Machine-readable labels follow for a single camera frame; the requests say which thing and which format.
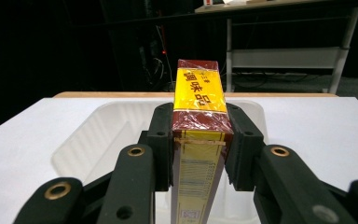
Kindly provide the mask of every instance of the white plastic tray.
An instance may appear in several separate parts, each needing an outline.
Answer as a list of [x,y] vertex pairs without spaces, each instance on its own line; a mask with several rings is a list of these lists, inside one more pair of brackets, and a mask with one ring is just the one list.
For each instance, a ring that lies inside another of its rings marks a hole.
[[[154,109],[164,101],[114,102],[97,108],[54,152],[51,162],[60,176],[78,178],[84,185],[111,172],[119,151],[137,143],[147,130]],[[251,101],[234,103],[245,111],[265,136],[263,108]],[[171,193],[156,193],[157,223],[170,223]],[[236,192],[222,174],[208,223],[259,223],[252,192]]]

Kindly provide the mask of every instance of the seasoning package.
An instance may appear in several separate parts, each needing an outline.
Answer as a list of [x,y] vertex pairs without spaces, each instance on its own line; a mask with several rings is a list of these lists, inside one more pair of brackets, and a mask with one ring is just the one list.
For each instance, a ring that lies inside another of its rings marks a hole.
[[233,137],[217,62],[179,60],[172,132],[171,223],[207,223]]

